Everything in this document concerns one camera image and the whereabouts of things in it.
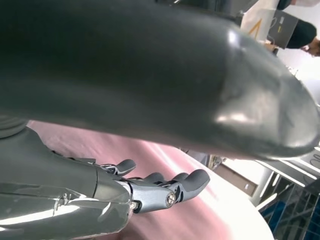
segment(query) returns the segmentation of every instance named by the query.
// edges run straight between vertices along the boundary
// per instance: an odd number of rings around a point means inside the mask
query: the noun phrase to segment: pink cloth
[[[103,240],[273,240],[268,225],[244,193],[172,146],[42,122],[29,122],[42,141],[66,157],[95,158],[97,164],[132,159],[126,177],[159,172],[167,179],[205,169],[211,182],[199,196],[171,209],[134,214],[124,230]]]

